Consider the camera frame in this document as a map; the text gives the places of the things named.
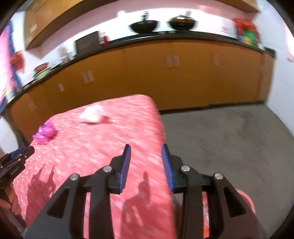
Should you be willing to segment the person's left hand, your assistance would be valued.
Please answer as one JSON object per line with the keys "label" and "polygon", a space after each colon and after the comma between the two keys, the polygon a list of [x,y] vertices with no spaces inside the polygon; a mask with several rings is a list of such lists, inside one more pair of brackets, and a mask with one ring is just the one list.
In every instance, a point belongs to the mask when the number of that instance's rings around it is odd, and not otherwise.
{"label": "person's left hand", "polygon": [[21,208],[18,202],[18,197],[15,193],[15,189],[13,187],[13,183],[10,183],[10,185],[4,189],[4,194],[8,198],[1,199],[1,208],[11,209],[15,215],[21,214]]}

